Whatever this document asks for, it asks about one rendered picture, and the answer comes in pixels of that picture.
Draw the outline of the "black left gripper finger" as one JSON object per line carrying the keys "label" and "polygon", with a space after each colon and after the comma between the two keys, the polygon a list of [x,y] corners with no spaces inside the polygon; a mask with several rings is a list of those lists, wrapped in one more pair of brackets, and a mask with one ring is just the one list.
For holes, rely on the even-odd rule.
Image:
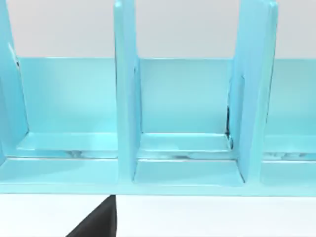
{"label": "black left gripper finger", "polygon": [[65,237],[116,237],[116,196],[109,195]]}

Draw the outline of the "light blue rack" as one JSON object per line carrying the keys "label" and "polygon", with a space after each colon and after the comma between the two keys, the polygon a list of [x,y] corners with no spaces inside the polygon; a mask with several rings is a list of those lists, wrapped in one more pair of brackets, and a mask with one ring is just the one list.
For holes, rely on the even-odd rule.
{"label": "light blue rack", "polygon": [[241,0],[233,58],[19,57],[0,0],[0,194],[316,197],[316,58],[276,59],[276,0]]}

